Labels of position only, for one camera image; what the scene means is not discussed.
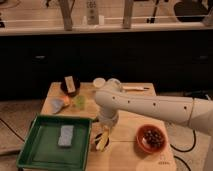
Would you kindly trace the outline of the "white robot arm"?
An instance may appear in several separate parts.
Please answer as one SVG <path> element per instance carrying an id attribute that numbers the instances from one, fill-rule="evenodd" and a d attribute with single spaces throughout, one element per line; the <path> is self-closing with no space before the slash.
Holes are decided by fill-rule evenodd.
<path id="1" fill-rule="evenodd" d="M 128 111 L 186 126 L 212 137 L 213 101 L 172 96 L 143 96 L 111 89 L 99 89 L 95 102 L 105 116 L 118 110 Z"/>

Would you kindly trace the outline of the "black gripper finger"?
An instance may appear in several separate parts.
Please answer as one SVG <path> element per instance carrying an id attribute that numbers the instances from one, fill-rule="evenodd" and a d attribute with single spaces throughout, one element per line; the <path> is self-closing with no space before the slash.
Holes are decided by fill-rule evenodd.
<path id="1" fill-rule="evenodd" d="M 101 140 L 101 136 L 102 136 L 102 133 L 99 133 L 96 135 L 95 137 L 95 145 L 97 145 L 99 143 L 99 141 Z M 109 145 L 109 138 L 107 139 L 107 142 L 106 142 L 106 145 L 104 147 L 107 147 Z"/>

